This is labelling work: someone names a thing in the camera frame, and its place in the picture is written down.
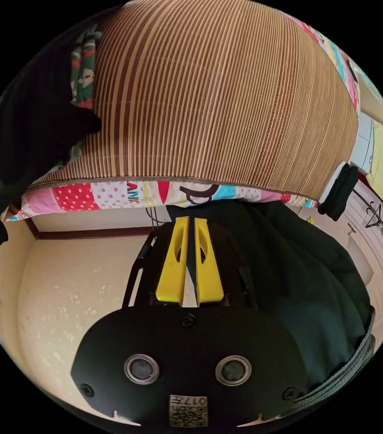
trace coat rack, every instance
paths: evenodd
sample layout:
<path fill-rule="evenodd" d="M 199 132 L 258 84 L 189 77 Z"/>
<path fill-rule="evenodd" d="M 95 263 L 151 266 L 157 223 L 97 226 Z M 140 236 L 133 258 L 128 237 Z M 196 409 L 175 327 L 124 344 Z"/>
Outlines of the coat rack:
<path fill-rule="evenodd" d="M 381 219 L 381 204 L 378 205 L 377 209 L 374 209 L 374 201 L 371 201 L 370 203 L 364 199 L 356 190 L 353 190 L 353 192 L 355 194 L 357 194 L 357 196 L 359 196 L 359 198 L 366 204 L 367 208 L 366 208 L 366 214 L 368 214 L 369 210 L 372 212 L 372 217 L 371 219 L 368 221 L 368 223 L 366 224 L 365 228 L 369 228 L 369 227 L 373 227 L 373 226 L 377 226 L 377 227 L 381 227 L 381 235 L 383 235 L 383 221 Z M 372 223 L 372 220 L 374 218 L 377 218 L 377 221 L 375 223 Z"/>

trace yellow plastic part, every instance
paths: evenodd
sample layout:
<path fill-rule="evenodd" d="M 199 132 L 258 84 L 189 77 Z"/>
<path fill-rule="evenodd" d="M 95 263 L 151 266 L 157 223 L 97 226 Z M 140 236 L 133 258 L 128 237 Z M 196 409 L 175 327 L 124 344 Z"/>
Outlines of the yellow plastic part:
<path fill-rule="evenodd" d="M 179 303 L 182 306 L 187 266 L 188 226 L 189 217 L 176 218 L 159 284 L 155 291 L 157 300 L 161 302 Z"/>
<path fill-rule="evenodd" d="M 197 304 L 220 302 L 224 292 L 205 218 L 195 218 Z M 201 260 L 201 249 L 205 260 Z"/>

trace striped bamboo mat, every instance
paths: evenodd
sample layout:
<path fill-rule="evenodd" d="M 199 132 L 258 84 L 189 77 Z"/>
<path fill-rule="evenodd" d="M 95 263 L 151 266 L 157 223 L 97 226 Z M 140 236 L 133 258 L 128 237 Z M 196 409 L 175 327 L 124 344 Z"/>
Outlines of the striped bamboo mat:
<path fill-rule="evenodd" d="M 320 46 L 245 0 L 135 0 L 103 24 L 100 133 L 39 185 L 168 178 L 311 198 L 348 161 L 358 120 Z"/>

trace camera lens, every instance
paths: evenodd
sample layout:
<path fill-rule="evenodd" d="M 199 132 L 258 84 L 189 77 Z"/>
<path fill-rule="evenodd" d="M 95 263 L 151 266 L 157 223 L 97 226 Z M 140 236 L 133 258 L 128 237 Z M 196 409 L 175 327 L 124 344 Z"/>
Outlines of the camera lens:
<path fill-rule="evenodd" d="M 125 375 L 136 384 L 151 384 L 159 377 L 157 362 L 146 354 L 130 356 L 124 365 Z"/>
<path fill-rule="evenodd" d="M 222 359 L 215 369 L 217 381 L 225 386 L 239 386 L 245 383 L 252 373 L 250 362 L 242 356 L 228 356 Z"/>

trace brown trim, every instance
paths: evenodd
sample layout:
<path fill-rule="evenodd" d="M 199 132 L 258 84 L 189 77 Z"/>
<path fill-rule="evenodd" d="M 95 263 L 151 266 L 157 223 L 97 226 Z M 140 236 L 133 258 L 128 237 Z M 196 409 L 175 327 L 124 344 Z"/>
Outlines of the brown trim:
<path fill-rule="evenodd" d="M 35 239 L 38 239 L 39 230 L 37 228 L 37 225 L 33 222 L 31 218 L 25 218 L 24 221 L 26 222 L 27 227 L 32 232 L 32 235 L 35 237 Z"/>
<path fill-rule="evenodd" d="M 88 231 L 38 232 L 37 240 L 78 240 L 90 238 L 112 238 L 117 236 L 149 235 L 153 228 L 121 227 L 117 229 L 93 229 Z"/>

